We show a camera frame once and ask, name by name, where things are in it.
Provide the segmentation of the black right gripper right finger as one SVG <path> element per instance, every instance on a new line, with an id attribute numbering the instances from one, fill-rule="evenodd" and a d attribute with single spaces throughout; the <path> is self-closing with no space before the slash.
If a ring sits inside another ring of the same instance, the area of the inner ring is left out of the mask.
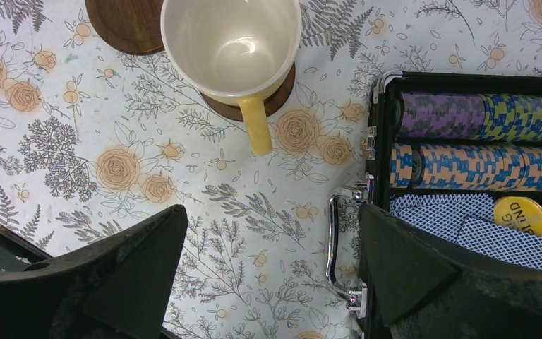
<path id="1" fill-rule="evenodd" d="M 505 263 L 364 204 L 367 338 L 542 338 L 542 271 Z"/>

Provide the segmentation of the yellow mug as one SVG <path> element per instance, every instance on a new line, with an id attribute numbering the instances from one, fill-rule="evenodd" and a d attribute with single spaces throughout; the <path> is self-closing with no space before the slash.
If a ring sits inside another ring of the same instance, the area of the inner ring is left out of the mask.
<path id="1" fill-rule="evenodd" d="M 237 106 L 255 155 L 272 151 L 265 101 L 286 81 L 302 31 L 298 1 L 164 1 L 164 48 L 195 89 Z"/>

